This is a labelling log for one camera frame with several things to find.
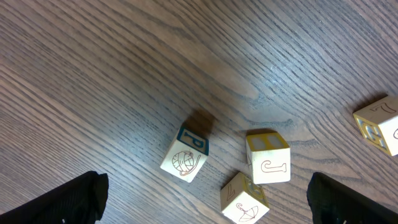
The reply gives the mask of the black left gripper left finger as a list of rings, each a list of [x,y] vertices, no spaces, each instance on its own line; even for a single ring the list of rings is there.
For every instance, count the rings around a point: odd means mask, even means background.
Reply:
[[[108,199],[106,173],[88,171],[1,215],[1,223],[95,223]]]

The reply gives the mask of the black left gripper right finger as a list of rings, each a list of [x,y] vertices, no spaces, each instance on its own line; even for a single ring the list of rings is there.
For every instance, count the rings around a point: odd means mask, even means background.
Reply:
[[[315,172],[307,200],[314,224],[397,224],[397,214],[331,177]]]

